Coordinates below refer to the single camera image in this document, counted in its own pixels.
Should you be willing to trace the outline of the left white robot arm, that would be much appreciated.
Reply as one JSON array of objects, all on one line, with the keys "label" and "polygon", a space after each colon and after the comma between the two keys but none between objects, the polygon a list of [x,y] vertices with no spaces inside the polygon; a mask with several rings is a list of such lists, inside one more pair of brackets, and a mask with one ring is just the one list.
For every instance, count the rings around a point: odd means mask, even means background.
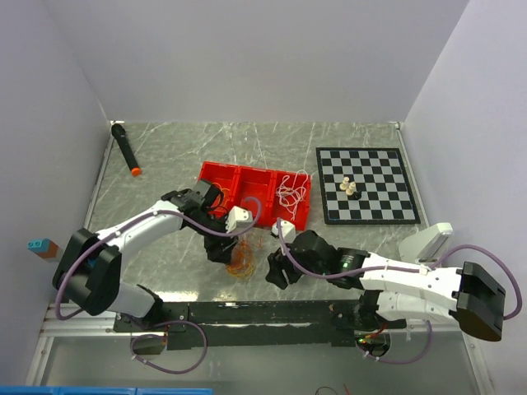
[{"label": "left white robot arm", "polygon": [[121,272],[141,250],[185,228],[203,237],[209,261],[229,264],[239,236],[258,216],[238,206],[215,216],[214,204],[222,197],[216,185],[200,180],[193,188],[163,195],[118,225],[96,232],[81,228],[68,241],[54,274],[55,303],[70,300],[91,316],[110,311],[132,317],[145,331],[158,328],[168,316],[162,298],[143,285],[128,284]]}]

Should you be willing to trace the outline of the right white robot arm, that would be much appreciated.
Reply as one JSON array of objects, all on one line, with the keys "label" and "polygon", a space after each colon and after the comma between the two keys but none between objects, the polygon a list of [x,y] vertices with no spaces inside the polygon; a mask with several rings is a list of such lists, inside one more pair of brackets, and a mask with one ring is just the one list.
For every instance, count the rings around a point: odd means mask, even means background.
[{"label": "right white robot arm", "polygon": [[480,340],[502,338],[506,292],[477,263],[418,265],[364,250],[336,249],[312,230],[285,236],[274,226],[271,234],[281,246],[270,258],[266,279],[281,289],[307,275],[372,295],[359,309],[369,328],[384,321],[456,321],[462,332]]}]

